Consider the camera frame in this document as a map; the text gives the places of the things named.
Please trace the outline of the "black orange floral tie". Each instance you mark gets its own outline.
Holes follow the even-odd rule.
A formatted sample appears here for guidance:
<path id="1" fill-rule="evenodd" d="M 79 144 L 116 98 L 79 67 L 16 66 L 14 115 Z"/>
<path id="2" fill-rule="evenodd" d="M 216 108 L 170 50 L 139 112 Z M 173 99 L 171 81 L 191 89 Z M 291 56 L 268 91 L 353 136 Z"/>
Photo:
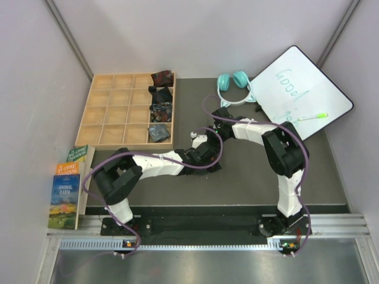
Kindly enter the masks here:
<path id="1" fill-rule="evenodd" d="M 208 168 L 206 168 L 206 173 L 215 173 L 215 172 L 217 172 L 217 171 L 219 171 L 219 170 L 221 170 L 222 169 L 222 166 L 221 166 L 221 164 L 219 163 L 219 162 L 217 162 L 215 165 L 213 165 L 212 167 L 208 167 Z"/>

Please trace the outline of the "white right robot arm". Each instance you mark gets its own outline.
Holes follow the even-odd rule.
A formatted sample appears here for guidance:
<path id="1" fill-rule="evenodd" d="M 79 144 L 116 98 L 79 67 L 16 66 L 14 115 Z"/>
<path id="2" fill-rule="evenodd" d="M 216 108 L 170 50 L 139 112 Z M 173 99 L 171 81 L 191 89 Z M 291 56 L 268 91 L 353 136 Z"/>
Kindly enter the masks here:
<path id="1" fill-rule="evenodd" d="M 304 214 L 304 205 L 300 201 L 301 184 L 309 163 L 309 152 L 293 124 L 284 122 L 278 125 L 245 117 L 234 118 L 225 107 L 210 116 L 224 140 L 235 138 L 264 147 L 269 165 L 278 178 L 276 225 L 281 233 L 292 233 Z"/>

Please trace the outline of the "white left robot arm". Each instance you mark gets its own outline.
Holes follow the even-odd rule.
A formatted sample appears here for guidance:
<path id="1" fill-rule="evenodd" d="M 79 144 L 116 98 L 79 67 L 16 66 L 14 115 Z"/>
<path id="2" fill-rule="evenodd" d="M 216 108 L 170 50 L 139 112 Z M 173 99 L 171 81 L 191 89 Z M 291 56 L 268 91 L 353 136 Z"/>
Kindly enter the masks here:
<path id="1" fill-rule="evenodd" d="M 128 196 L 138 181 L 157 176 L 216 172 L 221 169 L 217 158 L 222 154 L 222 149 L 221 137 L 208 131 L 194 138 L 188 150 L 176 149 L 150 156 L 126 155 L 130 152 L 127 148 L 114 152 L 116 158 L 106 162 L 93 174 L 106 209 L 115 216 L 114 228 L 124 235 L 133 231 L 134 220 Z"/>

